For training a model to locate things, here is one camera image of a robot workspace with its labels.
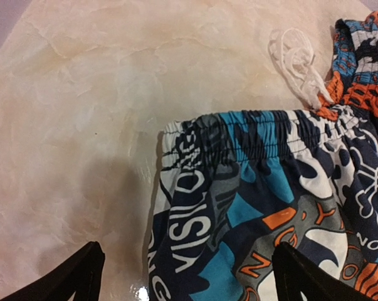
orange pattern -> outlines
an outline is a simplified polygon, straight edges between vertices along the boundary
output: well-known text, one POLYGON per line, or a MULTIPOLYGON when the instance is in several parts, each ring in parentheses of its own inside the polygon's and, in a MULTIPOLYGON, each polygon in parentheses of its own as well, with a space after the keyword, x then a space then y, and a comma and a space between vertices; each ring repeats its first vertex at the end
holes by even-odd
POLYGON ((274 214, 263 218, 263 222, 271 229, 275 230, 282 226, 283 224, 287 223, 296 215, 296 210, 291 207, 288 207, 284 210, 278 211, 274 214))
POLYGON ((357 278, 355 289, 371 298, 378 300, 378 264, 368 263, 357 278))

board shorts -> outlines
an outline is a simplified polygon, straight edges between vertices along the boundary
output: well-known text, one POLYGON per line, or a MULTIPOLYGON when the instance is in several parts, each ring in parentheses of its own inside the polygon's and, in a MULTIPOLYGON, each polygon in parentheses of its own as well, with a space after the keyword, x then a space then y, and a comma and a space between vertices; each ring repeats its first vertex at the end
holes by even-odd
POLYGON ((283 241, 378 300, 378 13, 335 32, 334 104, 166 127, 150 300, 278 300, 283 241))

elastic waistband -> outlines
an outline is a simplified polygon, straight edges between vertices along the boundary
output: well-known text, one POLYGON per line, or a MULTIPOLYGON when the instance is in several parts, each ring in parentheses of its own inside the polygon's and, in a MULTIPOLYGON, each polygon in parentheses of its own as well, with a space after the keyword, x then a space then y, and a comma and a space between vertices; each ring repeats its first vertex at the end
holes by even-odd
POLYGON ((163 168, 197 168, 285 157, 340 139, 359 124, 354 109, 334 105, 331 121, 306 110, 241 111, 172 122, 162 142, 163 168))

drawstring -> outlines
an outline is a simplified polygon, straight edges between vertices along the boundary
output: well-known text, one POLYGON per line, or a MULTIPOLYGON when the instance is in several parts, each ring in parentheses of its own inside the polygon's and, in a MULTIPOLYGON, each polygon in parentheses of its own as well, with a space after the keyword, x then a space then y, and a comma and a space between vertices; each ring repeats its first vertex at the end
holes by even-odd
POLYGON ((302 31, 296 28, 280 31, 268 50, 297 97, 315 109, 321 108, 318 93, 333 103, 322 77, 312 66, 314 50, 302 31))

